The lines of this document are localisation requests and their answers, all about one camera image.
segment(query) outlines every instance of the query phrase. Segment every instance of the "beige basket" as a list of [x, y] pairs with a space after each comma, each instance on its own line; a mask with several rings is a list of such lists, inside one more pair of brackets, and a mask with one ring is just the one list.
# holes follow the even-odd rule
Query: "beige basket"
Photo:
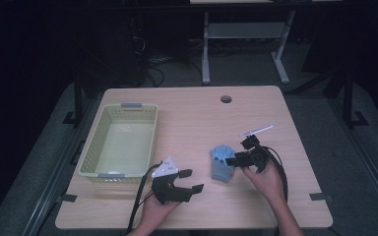
[[140, 182], [150, 168], [158, 106], [120, 103], [103, 107], [79, 174], [95, 182]]

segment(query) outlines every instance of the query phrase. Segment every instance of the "blue object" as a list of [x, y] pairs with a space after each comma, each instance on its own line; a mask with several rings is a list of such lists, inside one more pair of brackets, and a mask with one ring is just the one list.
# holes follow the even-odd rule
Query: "blue object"
[[234, 157], [235, 150], [229, 146], [221, 145], [210, 150], [213, 162], [212, 178], [224, 183], [228, 183], [231, 179], [233, 166], [226, 165], [226, 159]]

